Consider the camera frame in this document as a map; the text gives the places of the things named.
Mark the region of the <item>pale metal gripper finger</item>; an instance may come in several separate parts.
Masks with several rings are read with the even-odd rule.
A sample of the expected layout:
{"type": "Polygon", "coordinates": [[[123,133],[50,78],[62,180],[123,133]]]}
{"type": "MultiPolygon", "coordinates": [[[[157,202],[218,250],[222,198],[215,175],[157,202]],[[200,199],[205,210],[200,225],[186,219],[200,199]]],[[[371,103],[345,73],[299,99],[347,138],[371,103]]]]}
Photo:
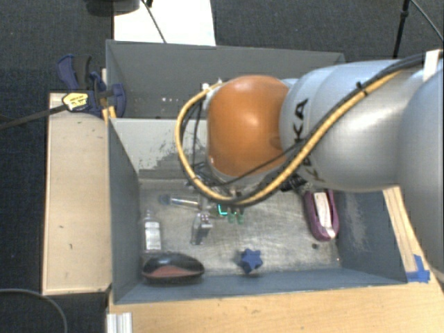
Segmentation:
{"type": "Polygon", "coordinates": [[[161,205],[172,205],[178,207],[190,207],[202,210],[208,204],[207,200],[199,196],[179,196],[175,194],[161,194],[158,197],[161,205]]]}
{"type": "Polygon", "coordinates": [[[210,214],[208,212],[198,213],[191,226],[190,243],[192,245],[201,245],[212,228],[213,224],[210,221],[210,214]]]}

